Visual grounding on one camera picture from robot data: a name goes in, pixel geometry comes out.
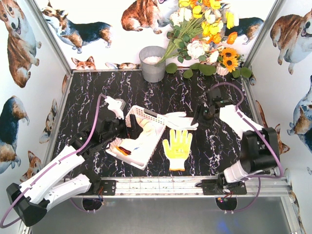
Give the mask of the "white glove orange cuff top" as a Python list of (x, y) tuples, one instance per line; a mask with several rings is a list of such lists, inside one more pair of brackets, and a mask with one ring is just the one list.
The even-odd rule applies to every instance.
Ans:
[(187, 117), (186, 115), (186, 112), (172, 112), (162, 115), (162, 118), (170, 129), (195, 131), (199, 124), (197, 122), (192, 124), (193, 117)]

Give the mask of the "white storage basket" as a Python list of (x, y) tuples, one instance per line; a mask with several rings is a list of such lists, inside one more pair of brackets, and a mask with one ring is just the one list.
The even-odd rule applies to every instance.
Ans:
[(130, 127), (130, 115), (143, 128), (137, 139), (115, 138), (106, 152), (125, 163), (144, 170), (151, 159), (158, 142), (166, 128), (165, 120), (159, 114), (134, 105), (125, 117), (126, 126)]

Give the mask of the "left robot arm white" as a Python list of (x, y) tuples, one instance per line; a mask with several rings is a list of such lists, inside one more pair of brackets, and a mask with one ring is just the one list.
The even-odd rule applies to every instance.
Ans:
[(54, 206), (75, 195), (97, 191), (101, 179), (91, 172), (83, 172), (58, 185), (72, 169), (81, 165), (86, 157), (98, 152), (116, 138), (137, 139), (143, 129), (136, 116), (129, 115), (130, 124), (122, 110), (108, 110), (104, 116), (95, 115), (93, 125), (76, 134), (63, 150), (43, 169), (21, 184), (12, 183), (7, 189), (10, 207), (17, 220), (31, 227), (40, 222)]

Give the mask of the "cream inside-out glove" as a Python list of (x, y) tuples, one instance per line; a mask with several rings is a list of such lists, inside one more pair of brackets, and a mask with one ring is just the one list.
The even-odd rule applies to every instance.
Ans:
[(157, 144), (156, 127), (153, 125), (152, 122), (145, 118), (136, 117), (136, 121), (139, 124), (139, 127), (142, 128), (142, 132), (139, 134), (139, 137), (134, 142), (134, 150), (138, 150), (142, 147), (155, 147)]

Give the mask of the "orange dotted white glove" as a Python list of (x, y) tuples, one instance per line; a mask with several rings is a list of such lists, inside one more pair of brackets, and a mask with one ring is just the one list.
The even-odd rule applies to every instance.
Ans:
[(184, 163), (189, 157), (193, 134), (187, 130), (171, 129), (170, 139), (162, 142), (164, 153), (169, 160), (170, 171), (185, 171)]

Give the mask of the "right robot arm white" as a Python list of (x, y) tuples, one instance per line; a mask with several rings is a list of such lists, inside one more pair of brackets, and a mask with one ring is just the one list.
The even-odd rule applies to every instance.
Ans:
[(279, 158), (277, 132), (248, 118), (236, 103), (224, 99), (217, 87), (206, 92), (207, 105), (196, 107), (192, 124), (210, 127), (219, 119), (226, 123), (241, 139), (239, 160), (217, 176), (221, 189), (230, 189), (254, 177), (265, 177), (264, 172), (282, 169)]

